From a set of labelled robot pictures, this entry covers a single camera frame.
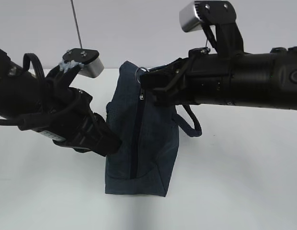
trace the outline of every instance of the zipper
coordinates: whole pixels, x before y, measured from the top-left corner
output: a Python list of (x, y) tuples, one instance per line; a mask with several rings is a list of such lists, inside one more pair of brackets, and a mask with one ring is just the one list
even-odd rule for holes
[(142, 126), (142, 119), (145, 108), (146, 95), (144, 90), (140, 90), (139, 100), (137, 104), (136, 120), (131, 144), (131, 159), (130, 159), (130, 179), (135, 179), (138, 172), (138, 142)]

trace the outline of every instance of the white backdrop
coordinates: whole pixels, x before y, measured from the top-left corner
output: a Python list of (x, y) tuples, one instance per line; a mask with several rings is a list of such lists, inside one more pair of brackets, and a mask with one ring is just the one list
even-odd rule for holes
[[(117, 76), (73, 85), (105, 116)], [(103, 157), (0, 127), (0, 230), (297, 230), (297, 112), (194, 110), (203, 136), (181, 133), (166, 198), (105, 195)]]
[[(179, 11), (191, 0), (74, 0), (84, 48), (97, 49), (106, 68), (126, 60), (154, 67), (202, 47), (203, 31), (186, 34)], [(297, 0), (230, 0), (245, 50), (270, 52), (297, 46)], [(0, 48), (15, 63), (39, 56), (53, 68), (67, 49), (79, 47), (70, 0), (0, 0)]]

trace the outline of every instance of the denim bag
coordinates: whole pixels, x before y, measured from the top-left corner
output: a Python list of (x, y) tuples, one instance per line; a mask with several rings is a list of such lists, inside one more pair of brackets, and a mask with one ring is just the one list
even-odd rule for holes
[(120, 67), (113, 99), (106, 107), (106, 122), (122, 146), (106, 157), (105, 192), (166, 196), (179, 147), (179, 127), (191, 137), (199, 137), (202, 130), (189, 106), (184, 108), (194, 129), (175, 106), (155, 106), (153, 95), (136, 81), (138, 71), (128, 61)]

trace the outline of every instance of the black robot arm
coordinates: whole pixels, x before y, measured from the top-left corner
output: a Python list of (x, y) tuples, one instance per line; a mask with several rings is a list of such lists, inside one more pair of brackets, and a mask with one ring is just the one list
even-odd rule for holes
[(73, 49), (45, 77), (36, 55), (25, 54), (20, 67), (0, 49), (0, 116), (7, 119), (0, 125), (31, 129), (78, 152), (116, 153), (121, 140), (91, 111), (92, 97), (70, 87), (77, 74), (97, 77), (102, 69), (96, 50)]
[[(203, 29), (207, 47), (189, 51), (162, 69), (140, 76), (156, 104), (221, 104), (297, 110), (297, 47), (248, 54), (228, 1), (195, 1), (180, 12), (185, 32)], [(210, 26), (215, 26), (216, 38)]]

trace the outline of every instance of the bag handle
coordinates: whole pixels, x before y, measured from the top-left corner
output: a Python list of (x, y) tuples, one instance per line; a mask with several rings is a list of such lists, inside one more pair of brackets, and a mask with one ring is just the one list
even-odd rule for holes
[(173, 114), (172, 118), (173, 121), (178, 124), (178, 126), (191, 138), (193, 137), (199, 137), (202, 135), (202, 128), (197, 120), (196, 116), (192, 112), (191, 108), (189, 105), (183, 105), (183, 108), (186, 110), (187, 114), (191, 117), (193, 123), (194, 123), (194, 128), (192, 128), (185, 119), (183, 119), (179, 114)]

